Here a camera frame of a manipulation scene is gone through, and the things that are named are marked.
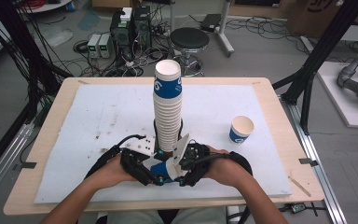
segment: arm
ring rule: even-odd
[[[110,160],[103,168],[80,183],[62,202],[60,202],[41,223],[76,223],[92,196],[99,189],[113,187],[122,181],[132,181],[120,164],[120,155]]]
[[[210,150],[217,153],[228,153],[225,150],[216,150],[211,147]],[[256,223],[287,223],[257,181],[235,161],[214,160],[205,177],[236,188],[245,199]]]

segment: blue print on cup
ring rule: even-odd
[[[172,81],[164,81],[156,77],[155,79],[155,93],[157,96],[164,99],[172,99],[182,93],[182,80],[177,78]]]
[[[232,142],[234,143],[237,143],[237,144],[240,144],[240,143],[243,143],[246,138],[248,138],[249,136],[239,136],[237,135],[236,133],[234,133],[234,131],[231,129],[229,131],[229,139],[231,139]]]
[[[156,165],[152,165],[152,167],[150,167],[150,171],[155,175],[169,176],[166,163],[167,163],[166,161],[163,161],[163,162],[157,163]],[[165,181],[165,183],[172,183],[172,182],[173,182],[172,179],[167,179]]]

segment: metal rail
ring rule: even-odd
[[[313,166],[313,172],[316,174],[319,182],[322,185],[324,190],[324,203],[326,205],[327,211],[330,215],[331,221],[337,224],[347,223],[344,214],[339,206],[338,200],[336,198],[336,194],[333,191],[333,188],[328,181],[327,175],[324,171],[324,167],[322,166],[322,162],[319,159],[318,152],[316,151],[315,146],[310,139],[310,136],[307,135],[300,125],[300,115],[301,112],[298,111],[296,105],[286,104],[287,108],[290,111],[291,119],[296,127],[296,132],[298,134],[298,138],[304,148],[307,157],[313,161],[317,161],[318,165]]]

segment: hand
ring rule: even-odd
[[[117,154],[112,160],[108,161],[101,169],[89,176],[88,181],[96,189],[106,189],[117,185],[123,181],[135,181],[136,179],[124,171],[120,164],[121,154]]]
[[[208,148],[212,153],[228,154],[228,151],[224,149],[217,150],[209,146]],[[240,184],[241,180],[243,180],[245,177],[250,177],[250,175],[235,161],[218,158],[212,160],[211,167],[204,177],[214,179],[220,184],[236,188]]]

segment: electronic equipment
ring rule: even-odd
[[[123,7],[123,12],[120,15],[121,21],[130,21],[132,16],[132,7]]]
[[[92,35],[89,43],[87,44],[87,48],[89,49],[89,56],[91,58],[99,58],[101,57],[100,48],[98,47],[98,43],[100,42],[101,35]]]
[[[214,32],[214,28],[219,24],[222,14],[208,14],[202,21],[201,30]]]
[[[98,43],[100,48],[101,57],[110,58],[113,53],[113,43],[110,34],[101,35],[100,42]]]
[[[112,23],[110,25],[110,33],[113,39],[116,55],[124,58],[126,61],[133,60],[133,53],[136,48],[134,45],[134,25],[133,20],[122,21],[120,19],[121,12],[117,11],[113,14]]]
[[[133,13],[135,33],[138,49],[149,49],[152,47],[150,6],[136,7]]]

